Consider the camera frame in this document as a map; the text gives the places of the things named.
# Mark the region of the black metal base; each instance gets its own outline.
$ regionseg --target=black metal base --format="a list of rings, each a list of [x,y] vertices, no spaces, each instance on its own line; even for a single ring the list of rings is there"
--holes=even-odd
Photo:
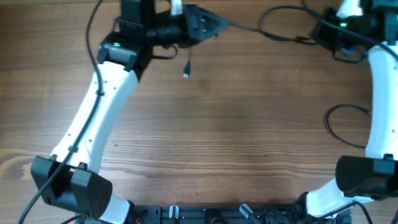
[[[253,215],[261,224],[351,224],[349,210],[341,212],[334,219],[315,222],[292,222],[287,212],[278,210],[280,206],[251,207]],[[169,218],[170,207],[136,206],[140,217],[137,224],[253,224],[239,211],[239,207],[181,207],[178,219]],[[85,220],[84,224],[101,224],[98,220]]]

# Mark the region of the wood grain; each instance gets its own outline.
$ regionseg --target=wood grain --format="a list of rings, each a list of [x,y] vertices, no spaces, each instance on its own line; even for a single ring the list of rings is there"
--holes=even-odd
[[[199,3],[249,26],[281,4]],[[317,9],[330,4],[311,3]],[[118,7],[105,3],[98,11],[93,50]],[[86,92],[93,69],[83,37],[92,8],[0,7],[0,223],[19,218],[37,190],[29,173],[32,159],[49,155]],[[280,11],[266,28],[295,36],[313,25],[302,12]],[[100,174],[112,180],[119,196],[139,205],[292,202],[333,178],[341,155],[364,155],[333,139],[323,114],[339,103],[371,107],[367,63],[338,63],[321,47],[234,28],[193,48],[188,80],[180,73],[186,61],[185,50],[175,60],[152,61],[114,125]],[[342,109],[331,119],[338,134],[366,144],[369,116]],[[367,205],[375,223],[389,223],[397,206],[393,199]],[[70,216],[39,201],[27,222],[59,223]],[[359,210],[353,216],[355,223],[365,222]]]

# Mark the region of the wooden table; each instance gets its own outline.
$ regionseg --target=wooden table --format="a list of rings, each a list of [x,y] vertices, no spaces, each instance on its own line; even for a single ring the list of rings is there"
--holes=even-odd
[[[317,9],[328,5],[317,3]],[[281,2],[199,4],[255,26],[262,12]],[[84,30],[93,6],[0,6],[0,223],[15,223],[37,191],[32,159],[49,155],[86,93],[93,68]],[[95,52],[118,7],[107,2],[98,11]],[[303,12],[280,11],[266,29],[295,36],[313,25]],[[193,48],[192,76],[184,80],[187,55],[180,50],[175,60],[153,60],[114,125],[100,174],[117,195],[138,205],[289,203],[333,178],[341,155],[364,155],[332,138],[323,115],[340,103],[371,107],[368,63],[338,63],[321,47],[235,28]],[[338,134],[366,144],[369,116],[342,109],[331,119]],[[367,205],[375,223],[389,223],[397,206],[393,199]],[[70,216],[40,199],[26,223]],[[366,221],[356,208],[353,217]]]

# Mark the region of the wooden tabletop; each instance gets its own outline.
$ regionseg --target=wooden tabletop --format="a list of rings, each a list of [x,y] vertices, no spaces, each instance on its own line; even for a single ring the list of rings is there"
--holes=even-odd
[[[312,5],[322,9],[327,2]],[[198,3],[249,26],[266,9],[282,4]],[[0,6],[2,224],[16,223],[36,193],[32,160],[49,156],[86,93],[93,68],[84,31],[93,6]],[[118,7],[116,2],[100,7],[91,31],[95,52]],[[307,35],[313,26],[303,12],[280,11],[264,28],[296,36]],[[180,50],[174,60],[153,60],[114,125],[100,174],[112,181],[118,196],[137,205],[290,203],[332,179],[340,156],[364,156],[362,149],[332,138],[323,115],[340,103],[371,107],[367,62],[339,63],[319,46],[271,41],[235,28],[193,48],[192,75],[184,80],[187,57]],[[370,119],[341,109],[331,123],[344,138],[366,144]],[[366,207],[375,223],[389,223],[398,202]],[[26,223],[60,223],[72,215],[40,199]],[[355,223],[366,222],[357,208],[353,217]]]

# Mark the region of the wood surface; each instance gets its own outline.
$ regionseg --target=wood surface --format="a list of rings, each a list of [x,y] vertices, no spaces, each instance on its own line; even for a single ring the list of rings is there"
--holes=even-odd
[[[330,5],[310,3],[315,9]],[[281,1],[199,4],[255,26]],[[93,6],[0,6],[1,224],[17,222],[37,191],[30,176],[34,156],[50,154],[86,93],[93,68],[84,31]],[[95,52],[118,7],[100,7],[91,31]],[[303,12],[280,11],[267,19],[266,29],[295,36],[313,25]],[[193,48],[192,76],[184,80],[187,55],[180,50],[175,60],[152,61],[114,125],[100,174],[120,197],[164,206],[289,203],[332,179],[340,156],[364,156],[332,138],[323,115],[340,103],[371,107],[367,62],[338,63],[321,47],[235,28]],[[341,109],[331,123],[344,138],[366,144],[370,119]],[[394,199],[366,205],[375,223],[389,223],[397,206]],[[70,216],[40,199],[26,223],[60,223]],[[366,221],[357,208],[353,217]]]

